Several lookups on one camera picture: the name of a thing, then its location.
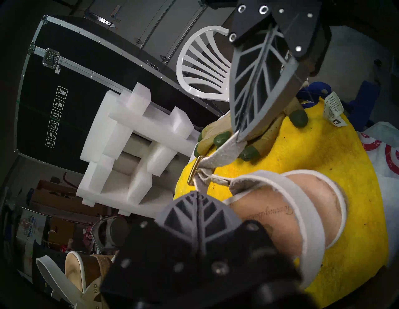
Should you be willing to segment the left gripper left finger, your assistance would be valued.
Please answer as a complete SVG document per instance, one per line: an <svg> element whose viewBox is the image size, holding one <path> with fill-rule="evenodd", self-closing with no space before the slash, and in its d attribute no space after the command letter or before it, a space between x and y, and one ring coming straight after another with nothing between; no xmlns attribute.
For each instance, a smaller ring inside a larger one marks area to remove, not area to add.
<svg viewBox="0 0 399 309"><path fill-rule="evenodd" d="M101 286L110 309L202 309L197 191L135 220Z"/></svg>

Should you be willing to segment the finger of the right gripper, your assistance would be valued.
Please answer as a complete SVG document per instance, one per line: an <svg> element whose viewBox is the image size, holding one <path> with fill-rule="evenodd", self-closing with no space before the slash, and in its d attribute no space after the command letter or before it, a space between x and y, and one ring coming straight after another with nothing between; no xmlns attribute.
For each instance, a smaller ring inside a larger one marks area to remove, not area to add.
<svg viewBox="0 0 399 309"><path fill-rule="evenodd" d="M331 31L321 19L322 0L270 0L275 35L270 44L263 76L270 92L261 109L268 127L320 70L331 41Z"/></svg>
<svg viewBox="0 0 399 309"><path fill-rule="evenodd" d="M234 46L229 89L232 128L238 141L252 139L262 122L260 111L270 92L262 70L275 25L269 0L237 2L229 30L229 42Z"/></svg>

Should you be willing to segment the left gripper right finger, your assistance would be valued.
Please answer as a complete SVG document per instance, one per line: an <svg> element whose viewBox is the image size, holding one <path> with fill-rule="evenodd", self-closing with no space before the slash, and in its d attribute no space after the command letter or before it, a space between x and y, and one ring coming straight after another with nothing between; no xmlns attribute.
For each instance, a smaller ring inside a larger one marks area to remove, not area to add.
<svg viewBox="0 0 399 309"><path fill-rule="evenodd" d="M298 309L299 273L260 222L199 194L201 309Z"/></svg>

